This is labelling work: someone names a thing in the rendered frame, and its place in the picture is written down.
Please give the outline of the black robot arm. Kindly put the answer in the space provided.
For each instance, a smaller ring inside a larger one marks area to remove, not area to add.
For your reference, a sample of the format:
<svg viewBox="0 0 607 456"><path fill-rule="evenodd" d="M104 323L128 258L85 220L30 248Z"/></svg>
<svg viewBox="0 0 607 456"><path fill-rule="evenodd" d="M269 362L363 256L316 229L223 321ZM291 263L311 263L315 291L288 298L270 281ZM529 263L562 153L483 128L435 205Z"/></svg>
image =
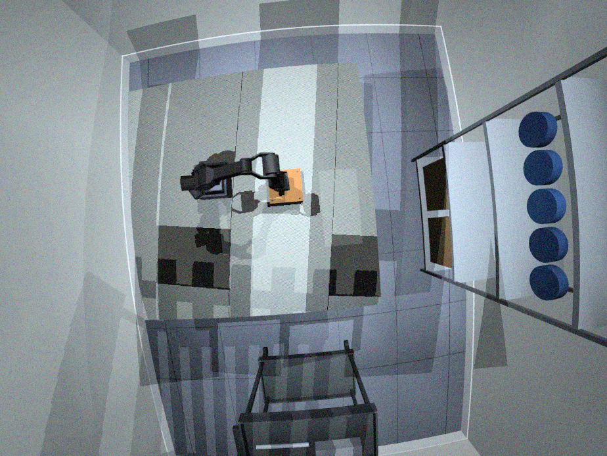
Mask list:
<svg viewBox="0 0 607 456"><path fill-rule="evenodd" d="M252 171L252 161L262 157L263 175ZM205 191L219 181L239 175L252 175L258 179L268 179L269 188L284 192L290 190L287 171L280 171L279 155L273 152L260 152L251 158L241 158L240 161L225 164L218 168L206 166L203 162L194 167L192 175L181 176L182 191Z"/></svg>

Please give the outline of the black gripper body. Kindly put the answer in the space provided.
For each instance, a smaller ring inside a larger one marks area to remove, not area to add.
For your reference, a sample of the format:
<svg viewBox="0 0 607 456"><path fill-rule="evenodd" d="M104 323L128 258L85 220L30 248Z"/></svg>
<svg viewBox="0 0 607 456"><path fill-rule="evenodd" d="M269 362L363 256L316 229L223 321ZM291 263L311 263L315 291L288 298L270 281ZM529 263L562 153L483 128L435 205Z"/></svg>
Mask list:
<svg viewBox="0 0 607 456"><path fill-rule="evenodd" d="M201 191L191 190L190 194L194 197L195 200L199 199L203 194Z"/></svg>

